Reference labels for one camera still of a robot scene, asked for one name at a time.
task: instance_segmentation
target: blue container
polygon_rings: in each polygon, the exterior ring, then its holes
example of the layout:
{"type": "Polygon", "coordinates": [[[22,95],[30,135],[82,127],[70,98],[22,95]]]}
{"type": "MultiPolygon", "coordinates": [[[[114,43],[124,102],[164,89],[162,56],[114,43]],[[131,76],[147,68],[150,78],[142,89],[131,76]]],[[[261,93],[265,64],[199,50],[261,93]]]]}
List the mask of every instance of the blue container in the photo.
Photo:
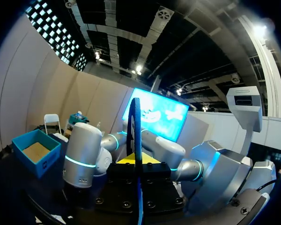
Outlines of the blue container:
{"type": "Polygon", "coordinates": [[[13,139],[13,149],[17,158],[38,178],[40,178],[48,168],[59,158],[61,144],[46,135],[41,130],[34,130],[13,139]],[[50,152],[41,158],[37,163],[31,161],[23,150],[39,142],[50,152]]]}

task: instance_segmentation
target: blue screen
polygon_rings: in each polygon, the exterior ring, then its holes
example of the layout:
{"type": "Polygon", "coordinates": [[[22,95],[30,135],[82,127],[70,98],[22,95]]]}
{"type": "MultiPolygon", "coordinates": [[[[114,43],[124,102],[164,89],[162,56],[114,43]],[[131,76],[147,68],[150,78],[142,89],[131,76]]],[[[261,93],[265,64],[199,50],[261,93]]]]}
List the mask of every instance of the blue screen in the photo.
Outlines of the blue screen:
{"type": "Polygon", "coordinates": [[[123,120],[128,119],[133,98],[140,99],[142,128],[173,142],[178,139],[187,116],[187,105],[135,88],[125,109],[123,120]]]}

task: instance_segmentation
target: white pillar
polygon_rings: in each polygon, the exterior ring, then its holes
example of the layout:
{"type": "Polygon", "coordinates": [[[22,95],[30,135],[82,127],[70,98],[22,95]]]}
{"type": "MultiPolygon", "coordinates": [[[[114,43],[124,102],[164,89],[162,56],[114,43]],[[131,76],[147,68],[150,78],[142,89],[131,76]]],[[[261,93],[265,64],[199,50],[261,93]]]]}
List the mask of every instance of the white pillar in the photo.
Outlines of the white pillar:
{"type": "Polygon", "coordinates": [[[266,47],[265,40],[255,35],[252,22],[245,15],[239,21],[247,31],[260,59],[266,81],[267,116],[281,118],[281,77],[274,57],[266,47]]]}

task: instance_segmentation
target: white chair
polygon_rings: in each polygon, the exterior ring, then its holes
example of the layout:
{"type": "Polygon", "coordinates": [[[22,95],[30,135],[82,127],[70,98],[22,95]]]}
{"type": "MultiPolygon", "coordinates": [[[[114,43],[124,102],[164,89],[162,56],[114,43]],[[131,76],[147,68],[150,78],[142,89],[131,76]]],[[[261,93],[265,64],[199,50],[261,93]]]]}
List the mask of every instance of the white chair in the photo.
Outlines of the white chair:
{"type": "Polygon", "coordinates": [[[46,134],[48,134],[46,124],[47,124],[47,123],[54,123],[54,122],[58,122],[59,133],[55,133],[55,134],[53,134],[53,135],[56,136],[56,137],[58,137],[59,139],[65,141],[65,142],[68,142],[69,139],[67,139],[66,137],[64,137],[64,136],[61,134],[60,124],[59,124],[59,117],[58,117],[57,114],[46,114],[46,115],[44,116],[44,124],[45,124],[46,134]]]}

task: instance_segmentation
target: ceiling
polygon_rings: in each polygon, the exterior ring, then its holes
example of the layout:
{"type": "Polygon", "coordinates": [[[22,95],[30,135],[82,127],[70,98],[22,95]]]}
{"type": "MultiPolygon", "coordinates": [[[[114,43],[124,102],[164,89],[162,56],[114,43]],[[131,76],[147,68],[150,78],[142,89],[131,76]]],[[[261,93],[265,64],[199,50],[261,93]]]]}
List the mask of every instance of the ceiling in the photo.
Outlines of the ceiling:
{"type": "Polygon", "coordinates": [[[240,8],[234,2],[77,0],[64,9],[89,44],[90,60],[99,52],[101,63],[148,86],[159,75],[160,93],[171,92],[201,111],[207,105],[211,111],[229,112],[224,97],[229,88],[254,85],[266,111],[260,60],[236,19],[240,8]],[[137,65],[143,66],[141,75],[132,73],[137,65]],[[232,75],[239,77],[237,84],[232,75]]]}

